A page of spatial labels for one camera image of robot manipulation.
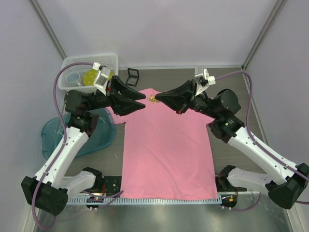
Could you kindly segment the light blue mug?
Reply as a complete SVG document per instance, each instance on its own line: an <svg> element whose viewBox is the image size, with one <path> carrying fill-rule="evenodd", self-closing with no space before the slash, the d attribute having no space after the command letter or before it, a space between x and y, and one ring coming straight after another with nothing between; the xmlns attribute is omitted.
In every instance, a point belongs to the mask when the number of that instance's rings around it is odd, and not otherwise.
<svg viewBox="0 0 309 232"><path fill-rule="evenodd" d="M83 85L80 79L80 75L77 72L71 72L67 74L65 80L68 84L75 84L79 87Z"/></svg>

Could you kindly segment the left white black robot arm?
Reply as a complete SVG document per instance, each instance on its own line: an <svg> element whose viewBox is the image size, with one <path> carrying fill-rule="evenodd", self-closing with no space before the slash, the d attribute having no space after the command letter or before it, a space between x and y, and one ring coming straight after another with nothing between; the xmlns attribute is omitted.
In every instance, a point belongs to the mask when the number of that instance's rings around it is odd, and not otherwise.
<svg viewBox="0 0 309 232"><path fill-rule="evenodd" d="M64 98L70 114L64 124L64 135L45 165L33 177L26 176L21 187L27 203L34 212L41 209L53 216L59 215L68 199L89 189L97 193L102 189L102 173L86 167L78 175L63 181L75 156L95 131L99 116L92 110L110 107L118 116L126 116L145 108L139 101L145 95L126 86L113 76L94 93L70 90Z"/></svg>

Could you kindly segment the white plastic basket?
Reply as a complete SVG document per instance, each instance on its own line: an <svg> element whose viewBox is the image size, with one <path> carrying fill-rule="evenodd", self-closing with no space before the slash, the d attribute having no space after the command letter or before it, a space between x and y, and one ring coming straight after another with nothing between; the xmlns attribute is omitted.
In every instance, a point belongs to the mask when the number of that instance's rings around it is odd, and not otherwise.
<svg viewBox="0 0 309 232"><path fill-rule="evenodd" d="M116 54L96 54L67 57L62 63L62 68L78 62L94 63L97 62L106 66L113 74L118 74L118 56ZM76 65L66 69L59 77L58 88L65 91L76 89L85 93L91 93L96 90L93 85L96 72L92 71L90 65Z"/></svg>

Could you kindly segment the yellow-green dotted plate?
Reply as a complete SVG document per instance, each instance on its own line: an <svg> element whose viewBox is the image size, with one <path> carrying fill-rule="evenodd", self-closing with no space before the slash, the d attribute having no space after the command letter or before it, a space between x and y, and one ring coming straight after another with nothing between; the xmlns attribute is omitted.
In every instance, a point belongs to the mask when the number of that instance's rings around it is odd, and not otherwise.
<svg viewBox="0 0 309 232"><path fill-rule="evenodd" d="M86 72L86 74L83 76L83 85L84 85L84 86L92 86L92 85L94 85L93 83L94 83L95 78L96 78L96 76L97 76L97 74L98 74L98 71L97 71L97 70L94 70L94 69L91 69L91 70L89 70L88 72ZM113 70L110 71L108 80L111 79L111 77L113 76L113 74L114 74ZM103 79L100 79L100 80L99 80L99 84L101 84L101 85L104 85L105 82L106 82L105 79L104 79L104 80L103 80Z"/></svg>

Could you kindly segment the pink t-shirt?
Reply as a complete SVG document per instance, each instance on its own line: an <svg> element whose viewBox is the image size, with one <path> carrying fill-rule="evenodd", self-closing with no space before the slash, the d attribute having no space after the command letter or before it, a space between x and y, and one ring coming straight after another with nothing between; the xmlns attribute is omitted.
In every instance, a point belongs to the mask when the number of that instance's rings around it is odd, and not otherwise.
<svg viewBox="0 0 309 232"><path fill-rule="evenodd" d="M178 115L156 95L143 89L145 108L127 116L124 124L122 197L131 199L208 200L218 196L207 125L212 118L193 110Z"/></svg>

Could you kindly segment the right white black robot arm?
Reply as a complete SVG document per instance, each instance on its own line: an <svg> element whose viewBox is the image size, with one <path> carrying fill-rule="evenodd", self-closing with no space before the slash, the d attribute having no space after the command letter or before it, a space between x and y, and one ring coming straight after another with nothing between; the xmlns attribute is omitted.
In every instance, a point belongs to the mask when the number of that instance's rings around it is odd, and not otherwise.
<svg viewBox="0 0 309 232"><path fill-rule="evenodd" d="M241 109L236 94L230 89L209 98L206 89L215 81L191 80L178 88L156 94L155 99L177 114L188 109L210 116L212 134L238 149L264 171L264 174L227 165L217 177L217 188L223 191L247 189L266 194L276 205L291 209L307 187L308 165L285 159L254 136L235 114Z"/></svg>

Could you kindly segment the teal transparent plastic bin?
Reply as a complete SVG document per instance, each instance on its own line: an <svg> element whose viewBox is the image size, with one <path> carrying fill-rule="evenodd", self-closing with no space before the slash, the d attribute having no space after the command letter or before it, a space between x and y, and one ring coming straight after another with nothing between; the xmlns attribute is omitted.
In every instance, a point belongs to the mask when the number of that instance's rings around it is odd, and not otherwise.
<svg viewBox="0 0 309 232"><path fill-rule="evenodd" d="M90 113L98 115L95 131L76 154L76 158L107 148L115 138L115 124L109 110L97 109ZM42 129L42 155L48 160L63 137L63 128L58 117L49 120Z"/></svg>

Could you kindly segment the cream flower brooch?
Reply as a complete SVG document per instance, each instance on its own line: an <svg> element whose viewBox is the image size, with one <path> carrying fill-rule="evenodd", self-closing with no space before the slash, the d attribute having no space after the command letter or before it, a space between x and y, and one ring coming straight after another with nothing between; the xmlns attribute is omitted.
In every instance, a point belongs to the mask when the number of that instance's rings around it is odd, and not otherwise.
<svg viewBox="0 0 309 232"><path fill-rule="evenodd" d="M155 98L155 95L150 95L150 96L148 97L147 100L148 100L151 104L160 103L160 101L157 100L157 99Z"/></svg>

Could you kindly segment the black brooch box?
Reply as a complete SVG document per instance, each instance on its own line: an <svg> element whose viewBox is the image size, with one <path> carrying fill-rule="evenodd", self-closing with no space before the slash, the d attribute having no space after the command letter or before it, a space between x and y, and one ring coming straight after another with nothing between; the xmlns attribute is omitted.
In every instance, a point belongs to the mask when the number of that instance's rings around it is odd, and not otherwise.
<svg viewBox="0 0 309 232"><path fill-rule="evenodd" d="M136 87L140 78L139 70L128 68L128 78L126 80L126 85Z"/></svg>

